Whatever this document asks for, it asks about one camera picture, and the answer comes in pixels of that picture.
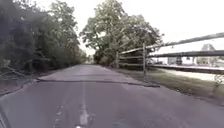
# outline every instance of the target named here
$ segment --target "dirt shoulder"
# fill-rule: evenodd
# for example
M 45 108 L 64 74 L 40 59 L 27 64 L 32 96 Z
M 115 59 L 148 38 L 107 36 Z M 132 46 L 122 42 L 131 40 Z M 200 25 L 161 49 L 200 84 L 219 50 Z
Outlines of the dirt shoulder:
M 133 77 L 146 83 L 165 86 L 180 93 L 194 96 L 195 98 L 206 100 L 218 105 L 224 105 L 224 92 L 221 89 L 213 91 L 215 82 L 193 79 L 189 77 L 177 76 L 162 70 L 149 70 L 144 77 L 142 71 L 130 71 L 124 69 L 113 69 L 127 76 Z
M 35 73 L 32 75 L 24 75 L 22 73 L 18 74 L 16 72 L 12 72 L 12 70 L 9 70 L 9 74 L 4 76 L 4 75 L 1 75 L 2 73 L 1 72 L 0 73 L 0 97 L 9 93 L 16 92 L 22 89 L 26 85 L 35 83 L 37 79 L 41 76 L 47 76 L 64 69 L 66 68 L 51 70 L 51 71 L 41 72 L 41 73 Z

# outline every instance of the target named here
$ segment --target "railing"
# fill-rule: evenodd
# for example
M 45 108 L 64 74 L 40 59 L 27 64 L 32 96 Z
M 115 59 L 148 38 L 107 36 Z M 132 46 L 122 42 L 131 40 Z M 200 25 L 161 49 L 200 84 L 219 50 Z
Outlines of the railing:
M 155 48 L 161 48 L 161 47 L 167 47 L 167 46 L 174 46 L 174 45 L 180 45 L 180 44 L 186 44 L 186 43 L 198 43 L 199 41 L 205 41 L 205 40 L 211 40 L 211 39 L 217 39 L 217 38 L 224 38 L 224 32 L 222 33 L 216 33 L 211 35 L 206 35 L 202 37 L 195 37 L 191 39 L 185 39 L 178 42 L 170 42 L 170 43 L 163 43 L 163 44 L 156 44 L 152 46 L 145 46 L 143 44 L 142 48 L 135 48 L 128 51 L 123 51 L 121 53 L 117 53 L 116 58 L 116 64 L 117 68 L 120 65 L 128 65 L 128 66 L 142 66 L 144 75 L 146 74 L 146 67 L 156 67 L 156 68 L 165 68 L 165 69 L 172 69 L 172 70 L 180 70 L 180 71 L 188 71 L 188 72 L 200 72 L 200 73 L 211 73 L 211 74 L 224 74 L 224 67 L 223 68 L 217 68 L 217 67 L 199 67 L 199 66 L 183 66 L 183 65 L 155 65 L 155 64 L 147 64 L 146 61 L 149 58 L 159 58 L 159 57 L 209 57 L 209 56 L 224 56 L 224 50 L 215 50 L 215 51 L 191 51 L 191 52 L 179 52 L 179 53 L 165 53 L 165 54 L 154 54 L 154 55 L 148 55 L 147 50 L 149 49 L 155 49 Z M 136 52 L 136 51 L 142 51 L 142 56 L 125 56 L 129 53 Z M 128 59 L 142 59 L 141 64 L 130 64 L 130 63 L 120 63 L 121 60 L 128 60 Z

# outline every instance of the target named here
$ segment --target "road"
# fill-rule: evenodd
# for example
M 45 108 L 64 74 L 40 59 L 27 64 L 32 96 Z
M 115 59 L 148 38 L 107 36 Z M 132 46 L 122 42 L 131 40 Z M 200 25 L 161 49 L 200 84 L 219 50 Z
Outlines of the road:
M 1 98 L 11 128 L 224 128 L 223 107 L 100 66 L 40 80 Z

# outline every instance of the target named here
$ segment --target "green foliage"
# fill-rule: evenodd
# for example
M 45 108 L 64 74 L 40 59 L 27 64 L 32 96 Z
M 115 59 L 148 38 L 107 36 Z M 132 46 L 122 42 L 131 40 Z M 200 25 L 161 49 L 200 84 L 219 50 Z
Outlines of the green foliage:
M 95 62 L 103 65 L 114 61 L 116 51 L 142 47 L 143 42 L 147 45 L 162 42 L 158 29 L 141 15 L 126 14 L 116 0 L 98 5 L 80 36 L 87 47 L 96 50 Z
M 34 63 L 47 63 L 52 68 L 81 63 L 83 51 L 78 47 L 73 12 L 74 8 L 60 1 L 44 11 L 28 0 L 1 0 L 1 62 L 9 60 L 14 68 Z

